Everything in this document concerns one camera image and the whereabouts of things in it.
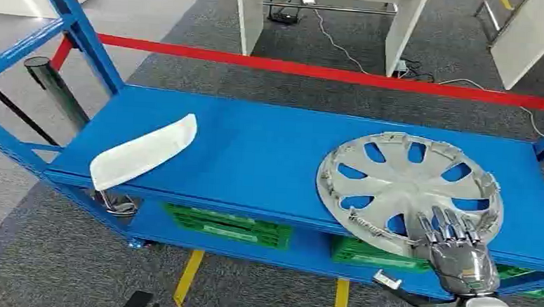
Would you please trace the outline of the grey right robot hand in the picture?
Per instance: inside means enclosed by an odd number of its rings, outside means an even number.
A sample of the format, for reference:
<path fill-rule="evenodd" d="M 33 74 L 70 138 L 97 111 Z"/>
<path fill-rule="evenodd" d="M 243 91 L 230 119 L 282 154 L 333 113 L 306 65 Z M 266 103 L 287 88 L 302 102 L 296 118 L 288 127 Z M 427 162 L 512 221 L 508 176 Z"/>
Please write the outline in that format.
<path fill-rule="evenodd" d="M 500 287 L 497 266 L 471 218 L 441 207 L 432 207 L 432 213 L 437 230 L 423 212 L 416 217 L 442 288 L 463 297 L 494 294 Z"/>

